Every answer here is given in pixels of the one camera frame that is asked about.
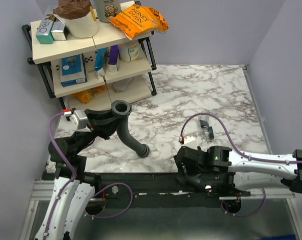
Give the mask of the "grey tee pipe fitting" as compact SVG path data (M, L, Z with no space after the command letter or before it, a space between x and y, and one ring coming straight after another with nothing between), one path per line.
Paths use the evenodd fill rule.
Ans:
M186 182L200 191L211 191L215 185L213 179L203 177L203 175L186 175Z

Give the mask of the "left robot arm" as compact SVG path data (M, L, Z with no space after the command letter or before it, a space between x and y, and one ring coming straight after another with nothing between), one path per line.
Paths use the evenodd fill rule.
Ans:
M105 111L64 110L53 118L73 118L78 127L71 136L50 136L49 153L56 164L53 193L42 225L35 235L37 240L70 240L91 198L106 190L101 176L85 172L86 158L79 152L100 137L108 140L114 133L128 131L130 110L120 112L113 108Z

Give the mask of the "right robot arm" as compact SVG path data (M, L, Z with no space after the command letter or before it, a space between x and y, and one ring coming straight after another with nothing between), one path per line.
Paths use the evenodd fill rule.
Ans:
M284 188L302 194L302 150L284 155L240 152L229 147L182 146L174 156L178 182L210 196L230 197L251 189Z

